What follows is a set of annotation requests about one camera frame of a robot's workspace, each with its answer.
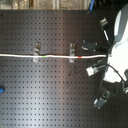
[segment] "white robotic hand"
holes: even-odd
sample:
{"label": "white robotic hand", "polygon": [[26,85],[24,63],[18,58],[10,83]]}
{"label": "white robotic hand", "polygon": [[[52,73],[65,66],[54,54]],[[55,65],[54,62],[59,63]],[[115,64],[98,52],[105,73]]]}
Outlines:
{"label": "white robotic hand", "polygon": [[[114,36],[115,44],[108,54],[107,64],[114,67],[121,77],[126,81],[124,72],[128,69],[128,4],[118,13],[115,21]],[[105,72],[104,81],[115,83],[120,82],[120,76],[108,67]]]}

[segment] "blue object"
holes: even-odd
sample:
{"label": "blue object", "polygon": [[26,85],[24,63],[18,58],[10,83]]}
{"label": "blue object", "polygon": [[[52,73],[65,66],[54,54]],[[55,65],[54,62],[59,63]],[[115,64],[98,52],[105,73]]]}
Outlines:
{"label": "blue object", "polygon": [[3,88],[0,89],[0,93],[2,93],[2,92],[4,92],[4,89]]}
{"label": "blue object", "polygon": [[93,10],[94,3],[95,3],[95,0],[91,0],[89,11],[92,11]]}

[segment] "metal bracket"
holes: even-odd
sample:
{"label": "metal bracket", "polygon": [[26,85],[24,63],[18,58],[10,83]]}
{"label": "metal bracket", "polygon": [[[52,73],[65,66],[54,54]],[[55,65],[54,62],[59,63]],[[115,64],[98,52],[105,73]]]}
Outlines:
{"label": "metal bracket", "polygon": [[[70,44],[70,56],[75,56],[75,44],[74,43]],[[74,58],[69,59],[69,63],[74,63],[74,62],[75,62]]]}
{"label": "metal bracket", "polygon": [[[40,43],[36,43],[36,47],[34,48],[34,52],[33,52],[34,56],[38,56],[39,55],[40,47],[41,47],[41,44]],[[33,62],[38,63],[38,57],[34,57],[33,58]]]}

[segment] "black pegboard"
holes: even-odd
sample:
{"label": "black pegboard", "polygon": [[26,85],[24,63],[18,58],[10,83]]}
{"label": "black pegboard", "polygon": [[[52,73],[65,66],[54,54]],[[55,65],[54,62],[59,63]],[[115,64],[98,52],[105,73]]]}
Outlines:
{"label": "black pegboard", "polygon": [[[76,55],[84,51],[82,40],[107,45],[99,20],[113,27],[115,11],[0,11],[0,53],[33,54],[36,42],[41,54]],[[88,77],[86,68],[99,59],[0,58],[0,127],[4,128],[127,128],[128,96],[111,98],[101,110],[98,98],[100,74]]]}

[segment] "mounting bracket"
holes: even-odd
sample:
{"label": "mounting bracket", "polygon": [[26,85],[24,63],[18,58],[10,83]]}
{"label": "mounting bracket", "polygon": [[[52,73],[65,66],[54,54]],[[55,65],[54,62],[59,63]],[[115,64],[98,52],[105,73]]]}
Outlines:
{"label": "mounting bracket", "polygon": [[[36,47],[34,48],[34,52],[33,52],[34,56],[38,56],[39,55],[40,47],[41,47],[41,44],[37,42],[36,43]],[[38,63],[38,57],[34,57],[33,58],[33,62]]]}
{"label": "mounting bracket", "polygon": [[[70,44],[70,56],[75,56],[75,44],[74,43]],[[74,58],[69,59],[69,63],[74,63],[74,62],[75,62]]]}

